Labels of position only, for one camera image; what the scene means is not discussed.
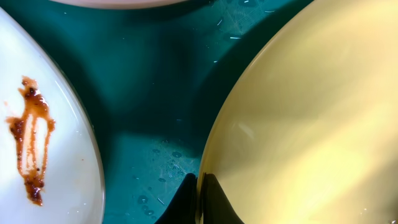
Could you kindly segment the white plate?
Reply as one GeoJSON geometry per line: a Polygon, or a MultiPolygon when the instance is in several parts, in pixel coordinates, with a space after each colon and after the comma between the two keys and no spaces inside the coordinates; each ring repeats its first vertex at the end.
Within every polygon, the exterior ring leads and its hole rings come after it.
{"type": "Polygon", "coordinates": [[[103,166],[90,122],[58,67],[1,12],[1,222],[101,223],[103,166]],[[9,123],[25,109],[22,81],[36,82],[55,129],[29,118],[22,158],[9,123]]]}
{"type": "Polygon", "coordinates": [[[73,6],[97,9],[146,9],[152,7],[168,6],[187,0],[52,0],[73,6]]]}

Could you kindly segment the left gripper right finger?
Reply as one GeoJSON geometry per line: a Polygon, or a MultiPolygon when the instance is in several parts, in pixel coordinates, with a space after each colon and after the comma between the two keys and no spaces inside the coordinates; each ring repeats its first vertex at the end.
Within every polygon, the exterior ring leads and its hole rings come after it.
{"type": "Polygon", "coordinates": [[[201,186],[204,224],[243,224],[214,174],[205,173],[201,186]]]}

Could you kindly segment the white plate top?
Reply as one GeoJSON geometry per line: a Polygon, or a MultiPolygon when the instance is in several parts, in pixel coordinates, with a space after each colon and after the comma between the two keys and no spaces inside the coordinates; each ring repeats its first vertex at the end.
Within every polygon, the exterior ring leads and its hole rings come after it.
{"type": "Polygon", "coordinates": [[[73,6],[97,9],[146,9],[152,7],[168,6],[187,0],[52,0],[73,6]]]}

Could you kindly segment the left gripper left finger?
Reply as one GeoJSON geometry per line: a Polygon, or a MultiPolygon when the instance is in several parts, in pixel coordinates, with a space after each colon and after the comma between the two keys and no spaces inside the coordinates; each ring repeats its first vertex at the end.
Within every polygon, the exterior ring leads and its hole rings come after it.
{"type": "Polygon", "coordinates": [[[155,224],[196,224],[197,177],[187,174],[155,224]]]}

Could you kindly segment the yellow-green plate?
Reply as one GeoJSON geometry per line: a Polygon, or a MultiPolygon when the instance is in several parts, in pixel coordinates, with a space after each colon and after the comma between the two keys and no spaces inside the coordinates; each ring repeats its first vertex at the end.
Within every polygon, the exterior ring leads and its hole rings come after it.
{"type": "Polygon", "coordinates": [[[199,176],[244,223],[397,222],[397,1],[318,0],[224,102],[199,176]]]}

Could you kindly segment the teal plastic tray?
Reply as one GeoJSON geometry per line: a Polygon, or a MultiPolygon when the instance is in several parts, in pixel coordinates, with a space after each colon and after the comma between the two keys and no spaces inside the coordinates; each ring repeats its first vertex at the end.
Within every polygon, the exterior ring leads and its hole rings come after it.
{"type": "Polygon", "coordinates": [[[56,61],[92,123],[105,223],[154,223],[197,173],[228,93],[310,0],[186,1],[105,10],[1,2],[56,61]]]}

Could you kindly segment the white plate lower left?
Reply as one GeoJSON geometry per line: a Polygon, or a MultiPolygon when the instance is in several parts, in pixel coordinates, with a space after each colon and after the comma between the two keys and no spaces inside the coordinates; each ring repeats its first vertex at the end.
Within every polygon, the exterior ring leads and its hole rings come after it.
{"type": "Polygon", "coordinates": [[[1,12],[1,222],[101,223],[103,166],[90,122],[58,67],[1,12]],[[22,81],[36,82],[55,129],[29,118],[22,158],[9,123],[25,109],[22,81]]]}

